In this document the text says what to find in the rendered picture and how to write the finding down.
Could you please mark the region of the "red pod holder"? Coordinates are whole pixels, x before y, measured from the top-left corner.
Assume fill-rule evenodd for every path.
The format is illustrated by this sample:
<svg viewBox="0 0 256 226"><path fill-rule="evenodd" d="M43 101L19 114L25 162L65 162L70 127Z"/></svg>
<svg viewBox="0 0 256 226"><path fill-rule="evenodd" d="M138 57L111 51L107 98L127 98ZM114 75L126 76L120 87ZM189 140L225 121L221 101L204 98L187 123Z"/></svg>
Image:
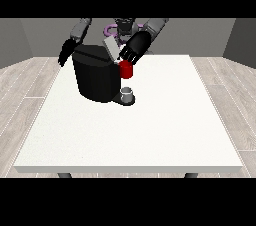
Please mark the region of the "red pod holder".
<svg viewBox="0 0 256 226"><path fill-rule="evenodd" d="M123 60L119 63L120 77L123 79L129 79L133 76L133 64L127 60Z"/></svg>

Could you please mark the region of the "black coffee machine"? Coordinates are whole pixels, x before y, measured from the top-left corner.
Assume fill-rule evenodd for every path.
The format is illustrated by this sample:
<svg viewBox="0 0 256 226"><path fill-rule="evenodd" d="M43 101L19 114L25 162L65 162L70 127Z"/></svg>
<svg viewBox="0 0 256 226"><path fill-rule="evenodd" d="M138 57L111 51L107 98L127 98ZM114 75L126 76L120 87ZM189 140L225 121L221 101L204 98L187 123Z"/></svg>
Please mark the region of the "black coffee machine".
<svg viewBox="0 0 256 226"><path fill-rule="evenodd" d="M111 60L104 46L78 45L72 61L82 96L94 102L116 102L123 106L135 103L134 95L127 102L123 101L120 67Z"/></svg>

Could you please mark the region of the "pale grey machine lid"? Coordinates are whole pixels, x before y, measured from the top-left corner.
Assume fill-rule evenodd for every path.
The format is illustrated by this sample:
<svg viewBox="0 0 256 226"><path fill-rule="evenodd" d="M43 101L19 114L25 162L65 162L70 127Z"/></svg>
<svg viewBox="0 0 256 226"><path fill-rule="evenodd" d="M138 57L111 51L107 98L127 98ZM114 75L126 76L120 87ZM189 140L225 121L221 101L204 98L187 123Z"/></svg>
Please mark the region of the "pale grey machine lid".
<svg viewBox="0 0 256 226"><path fill-rule="evenodd" d="M109 36L103 40L103 45L106 48L112 61L116 61L119 57L120 49L113 36Z"/></svg>

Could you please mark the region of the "small grey cup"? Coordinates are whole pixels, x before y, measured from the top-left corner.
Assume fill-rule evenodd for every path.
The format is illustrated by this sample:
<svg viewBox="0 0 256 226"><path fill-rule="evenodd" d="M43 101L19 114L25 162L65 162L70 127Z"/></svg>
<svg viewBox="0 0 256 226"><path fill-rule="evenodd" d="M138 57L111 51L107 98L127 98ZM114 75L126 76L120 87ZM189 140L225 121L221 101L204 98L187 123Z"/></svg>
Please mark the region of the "small grey cup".
<svg viewBox="0 0 256 226"><path fill-rule="evenodd" d="M121 93L121 101L124 103L129 103L133 99L133 91L130 87L123 87L120 90Z"/></svg>

